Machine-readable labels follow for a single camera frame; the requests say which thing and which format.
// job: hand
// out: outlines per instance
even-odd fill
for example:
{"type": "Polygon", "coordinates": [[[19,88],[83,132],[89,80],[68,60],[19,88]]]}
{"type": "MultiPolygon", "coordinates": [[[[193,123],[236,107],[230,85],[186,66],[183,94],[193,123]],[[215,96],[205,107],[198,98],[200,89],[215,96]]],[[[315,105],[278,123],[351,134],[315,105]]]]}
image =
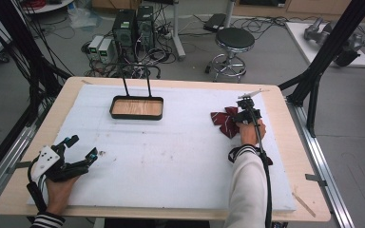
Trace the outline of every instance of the hand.
{"type": "Polygon", "coordinates": [[[79,177],[72,178],[62,182],[54,182],[50,179],[46,180],[48,190],[48,207],[47,212],[61,216],[67,207],[67,201],[72,191],[73,184],[79,177]]]}
{"type": "MultiPolygon", "coordinates": [[[[266,133],[266,126],[263,124],[262,120],[258,120],[259,125],[259,133],[261,140],[266,133]]],[[[258,143],[256,127],[254,123],[244,124],[244,123],[237,123],[237,126],[240,128],[240,136],[241,136],[241,145],[244,144],[252,144],[256,145],[258,143]]]]}

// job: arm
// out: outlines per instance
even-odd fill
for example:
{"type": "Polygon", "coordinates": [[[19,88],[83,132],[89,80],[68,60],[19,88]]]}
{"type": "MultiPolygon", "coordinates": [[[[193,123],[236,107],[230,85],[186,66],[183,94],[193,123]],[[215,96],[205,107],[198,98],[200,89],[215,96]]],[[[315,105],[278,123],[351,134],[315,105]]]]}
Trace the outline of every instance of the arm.
{"type": "Polygon", "coordinates": [[[47,179],[48,190],[48,207],[47,211],[39,212],[35,218],[31,228],[39,227],[55,227],[60,228],[64,225],[65,219],[61,217],[65,208],[67,207],[67,201],[73,188],[73,184],[79,179],[79,177],[66,180],[63,182],[54,182],[47,179]]]}
{"type": "MultiPolygon", "coordinates": [[[[254,145],[258,139],[252,123],[238,123],[241,147],[233,156],[233,179],[230,189],[229,215],[224,227],[265,227],[267,183],[262,161],[254,145]]],[[[260,135],[265,125],[259,120],[260,135]]]]}

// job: stool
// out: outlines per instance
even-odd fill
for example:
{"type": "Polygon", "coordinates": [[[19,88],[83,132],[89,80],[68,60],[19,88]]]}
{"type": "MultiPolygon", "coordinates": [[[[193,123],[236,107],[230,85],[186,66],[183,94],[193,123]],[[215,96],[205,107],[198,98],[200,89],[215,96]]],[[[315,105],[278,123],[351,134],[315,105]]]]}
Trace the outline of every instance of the stool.
{"type": "Polygon", "coordinates": [[[240,76],[246,72],[244,61],[236,56],[237,53],[243,53],[250,50],[255,43],[254,36],[242,28],[224,28],[216,34],[216,44],[225,49],[227,54],[220,54],[213,58],[206,67],[205,73],[211,69],[216,71],[216,82],[218,75],[222,74],[229,77],[237,77],[238,83],[240,76]]]}

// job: red bow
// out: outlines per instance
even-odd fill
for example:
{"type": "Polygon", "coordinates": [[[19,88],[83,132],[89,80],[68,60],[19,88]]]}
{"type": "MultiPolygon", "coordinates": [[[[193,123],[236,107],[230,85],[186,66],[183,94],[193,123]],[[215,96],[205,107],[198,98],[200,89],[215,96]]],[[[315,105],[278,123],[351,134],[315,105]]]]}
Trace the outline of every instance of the red bow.
{"type": "Polygon", "coordinates": [[[220,125],[221,133],[232,139],[240,132],[236,123],[233,122],[233,117],[235,117],[239,111],[237,107],[229,106],[225,108],[227,113],[224,112],[211,112],[210,117],[212,118],[214,125],[220,125]]]}

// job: striped sleeve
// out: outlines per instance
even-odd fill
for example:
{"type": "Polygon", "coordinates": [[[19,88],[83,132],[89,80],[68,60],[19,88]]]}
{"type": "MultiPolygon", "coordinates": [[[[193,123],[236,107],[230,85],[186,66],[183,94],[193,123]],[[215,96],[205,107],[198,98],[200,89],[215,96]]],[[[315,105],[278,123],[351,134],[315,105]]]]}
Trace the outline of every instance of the striped sleeve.
{"type": "Polygon", "coordinates": [[[30,228],[61,228],[65,219],[49,212],[40,212],[30,228]]]}
{"type": "Polygon", "coordinates": [[[254,145],[250,145],[250,144],[245,144],[244,146],[242,146],[241,149],[239,150],[239,153],[237,154],[236,158],[243,153],[253,153],[255,155],[258,155],[257,150],[254,147],[254,145]]]}

